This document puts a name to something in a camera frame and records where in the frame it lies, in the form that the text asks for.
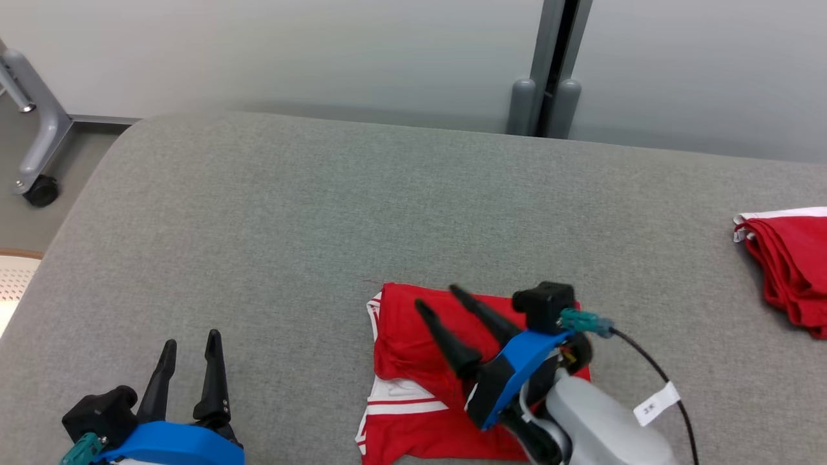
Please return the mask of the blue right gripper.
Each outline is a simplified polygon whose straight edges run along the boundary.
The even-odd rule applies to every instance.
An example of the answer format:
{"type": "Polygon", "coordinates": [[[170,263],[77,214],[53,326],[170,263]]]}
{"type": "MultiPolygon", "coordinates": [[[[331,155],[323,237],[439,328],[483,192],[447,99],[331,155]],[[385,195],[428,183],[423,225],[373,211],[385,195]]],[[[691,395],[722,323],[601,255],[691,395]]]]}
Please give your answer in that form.
{"type": "Polygon", "coordinates": [[[421,298],[415,301],[417,312],[453,373],[460,379],[470,379],[479,369],[466,400],[465,411],[473,424],[484,431],[498,422],[499,413],[519,394],[523,384],[530,380],[549,354],[570,338],[571,333],[564,331],[558,335],[546,335],[535,331],[523,332],[508,318],[460,286],[450,285],[449,291],[481,321],[499,346],[504,346],[493,360],[479,369],[481,353],[444,326],[437,313],[421,298]]]}

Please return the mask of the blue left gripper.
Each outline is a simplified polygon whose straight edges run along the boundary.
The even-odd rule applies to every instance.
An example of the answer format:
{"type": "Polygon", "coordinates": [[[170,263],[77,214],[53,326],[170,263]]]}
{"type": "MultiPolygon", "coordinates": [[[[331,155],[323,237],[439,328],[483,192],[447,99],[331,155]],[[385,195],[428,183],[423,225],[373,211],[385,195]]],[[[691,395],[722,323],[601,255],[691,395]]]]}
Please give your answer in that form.
{"type": "MultiPolygon", "coordinates": [[[[165,422],[169,381],[176,368],[177,342],[163,345],[156,368],[137,409],[140,423],[118,448],[103,451],[96,462],[118,457],[154,464],[245,464],[245,451],[213,430],[165,422]]],[[[224,345],[219,330],[211,329],[204,351],[206,362],[201,398],[194,407],[195,421],[231,420],[224,345]]]]}

